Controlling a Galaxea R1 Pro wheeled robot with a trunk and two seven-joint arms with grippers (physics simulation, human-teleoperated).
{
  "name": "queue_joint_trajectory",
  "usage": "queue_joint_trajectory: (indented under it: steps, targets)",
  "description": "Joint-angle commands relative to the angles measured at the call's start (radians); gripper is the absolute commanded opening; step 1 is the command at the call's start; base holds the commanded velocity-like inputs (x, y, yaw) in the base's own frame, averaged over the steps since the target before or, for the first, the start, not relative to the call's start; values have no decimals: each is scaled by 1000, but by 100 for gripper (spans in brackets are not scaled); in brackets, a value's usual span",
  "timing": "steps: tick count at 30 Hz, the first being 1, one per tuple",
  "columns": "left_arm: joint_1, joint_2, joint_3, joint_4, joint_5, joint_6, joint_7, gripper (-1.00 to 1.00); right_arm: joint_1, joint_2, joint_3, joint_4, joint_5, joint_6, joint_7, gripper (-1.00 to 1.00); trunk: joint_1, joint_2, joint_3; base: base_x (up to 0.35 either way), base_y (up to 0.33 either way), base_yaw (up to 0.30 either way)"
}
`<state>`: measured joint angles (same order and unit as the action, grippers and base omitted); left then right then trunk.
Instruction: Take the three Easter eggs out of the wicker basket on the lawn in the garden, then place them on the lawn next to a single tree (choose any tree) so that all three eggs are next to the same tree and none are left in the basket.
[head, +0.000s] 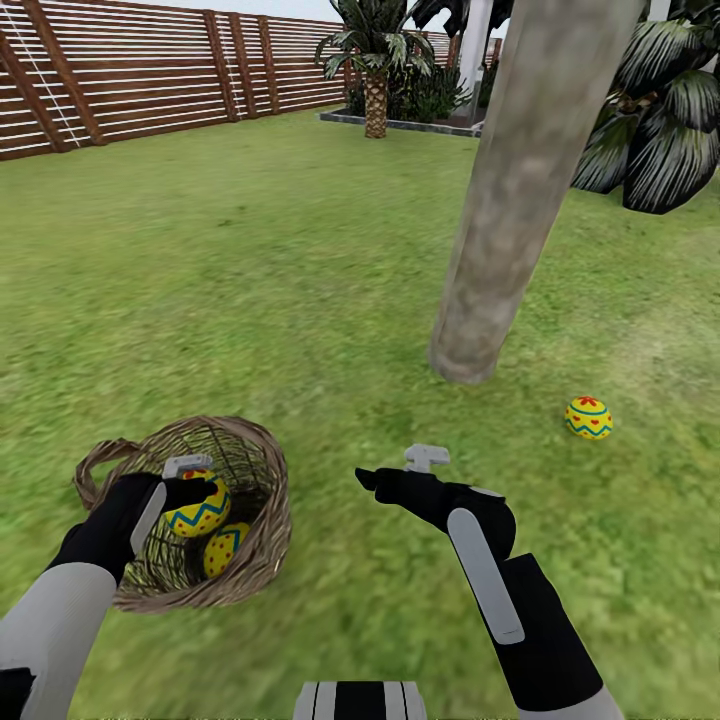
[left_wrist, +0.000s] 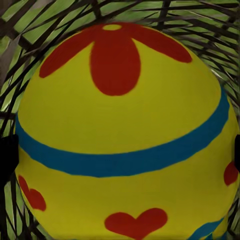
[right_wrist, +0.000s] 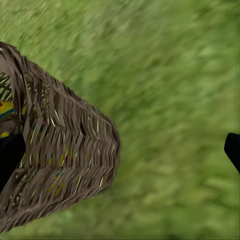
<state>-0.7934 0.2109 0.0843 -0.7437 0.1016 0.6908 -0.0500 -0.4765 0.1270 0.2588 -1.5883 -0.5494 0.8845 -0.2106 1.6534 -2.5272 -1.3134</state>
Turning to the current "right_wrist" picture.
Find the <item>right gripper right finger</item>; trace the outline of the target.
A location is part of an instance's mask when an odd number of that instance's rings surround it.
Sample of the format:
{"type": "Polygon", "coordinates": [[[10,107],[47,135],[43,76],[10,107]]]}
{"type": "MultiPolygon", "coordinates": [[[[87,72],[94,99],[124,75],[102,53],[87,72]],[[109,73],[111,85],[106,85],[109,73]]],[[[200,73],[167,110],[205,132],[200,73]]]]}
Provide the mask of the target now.
{"type": "Polygon", "coordinates": [[[224,151],[240,173],[240,135],[228,133],[224,151]]]}

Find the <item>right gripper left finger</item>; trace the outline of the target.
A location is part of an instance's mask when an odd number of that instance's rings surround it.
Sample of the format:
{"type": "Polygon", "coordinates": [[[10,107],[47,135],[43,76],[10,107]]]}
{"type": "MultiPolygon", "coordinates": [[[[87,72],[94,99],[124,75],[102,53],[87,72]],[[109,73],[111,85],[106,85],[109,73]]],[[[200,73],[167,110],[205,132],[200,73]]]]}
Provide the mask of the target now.
{"type": "Polygon", "coordinates": [[[0,138],[0,193],[26,152],[22,133],[0,138]]]}

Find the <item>wicker basket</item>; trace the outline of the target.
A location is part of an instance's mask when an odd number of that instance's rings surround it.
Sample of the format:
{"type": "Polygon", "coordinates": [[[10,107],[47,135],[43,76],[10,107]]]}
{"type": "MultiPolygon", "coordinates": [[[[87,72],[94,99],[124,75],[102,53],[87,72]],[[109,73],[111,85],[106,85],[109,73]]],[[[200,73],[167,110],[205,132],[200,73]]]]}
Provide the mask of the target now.
{"type": "Polygon", "coordinates": [[[108,187],[119,168],[120,138],[108,115],[2,41],[0,72],[0,101],[14,106],[14,113],[0,118],[0,136],[22,133],[26,146],[0,193],[0,234],[5,234],[92,199],[108,187]]]}

